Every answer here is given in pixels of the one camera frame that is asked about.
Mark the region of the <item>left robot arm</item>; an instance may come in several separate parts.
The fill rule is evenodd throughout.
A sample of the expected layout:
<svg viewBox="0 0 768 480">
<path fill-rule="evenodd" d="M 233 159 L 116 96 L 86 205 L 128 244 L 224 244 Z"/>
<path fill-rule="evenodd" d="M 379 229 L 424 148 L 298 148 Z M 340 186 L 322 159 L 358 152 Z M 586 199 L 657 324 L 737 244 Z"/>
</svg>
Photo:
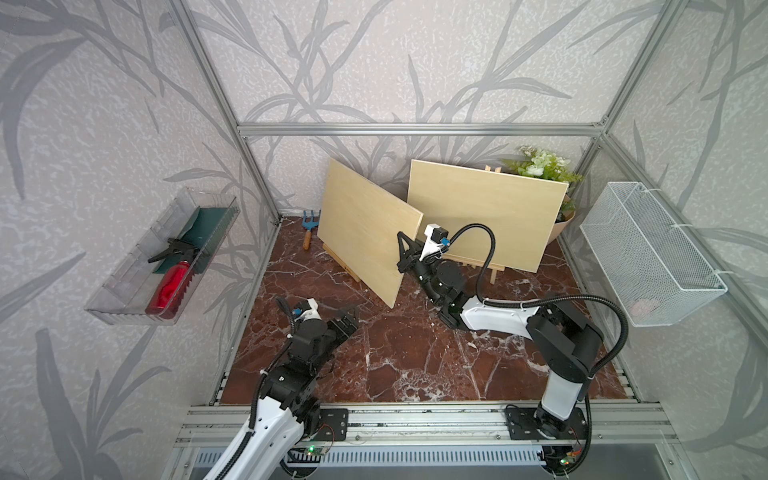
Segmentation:
<svg viewBox="0 0 768 480">
<path fill-rule="evenodd" d="M 268 479 L 301 439 L 320 429 L 320 403 L 313 396 L 321 370 L 359 328 L 357 309 L 339 309 L 328 321 L 315 299 L 278 308 L 289 319 L 286 342 L 259 374 L 247 421 L 208 479 Z"/>
</svg>

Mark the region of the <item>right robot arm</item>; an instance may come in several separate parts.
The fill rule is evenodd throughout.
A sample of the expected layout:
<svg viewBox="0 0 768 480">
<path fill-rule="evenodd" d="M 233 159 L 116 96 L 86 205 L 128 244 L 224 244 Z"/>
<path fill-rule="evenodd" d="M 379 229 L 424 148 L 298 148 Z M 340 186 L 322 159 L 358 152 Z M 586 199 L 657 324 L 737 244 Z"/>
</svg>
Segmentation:
<svg viewBox="0 0 768 480">
<path fill-rule="evenodd" d="M 397 233 L 398 270 L 417 280 L 448 328 L 496 331 L 533 342 L 549 373 L 532 422 L 541 436 L 557 438 L 589 390 L 603 334 L 564 297 L 511 302 L 470 295 L 458 264 L 441 257 L 450 244 L 448 232 L 436 224 L 429 230 L 425 242 Z"/>
</svg>

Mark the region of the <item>plywood board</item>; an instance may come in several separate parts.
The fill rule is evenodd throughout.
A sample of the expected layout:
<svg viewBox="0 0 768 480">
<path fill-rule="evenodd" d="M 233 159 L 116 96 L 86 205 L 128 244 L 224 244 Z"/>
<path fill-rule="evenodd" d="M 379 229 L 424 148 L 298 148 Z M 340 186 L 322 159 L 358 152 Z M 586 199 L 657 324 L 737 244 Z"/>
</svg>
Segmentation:
<svg viewBox="0 0 768 480">
<path fill-rule="evenodd" d="M 538 270 L 560 196 L 545 203 L 544 187 L 515 175 L 422 160 L 411 161 L 407 203 L 450 234 L 482 223 L 495 236 L 494 265 Z"/>
<path fill-rule="evenodd" d="M 337 160 L 329 163 L 318 237 L 389 308 L 396 303 L 397 233 L 414 238 L 423 213 Z"/>
</svg>

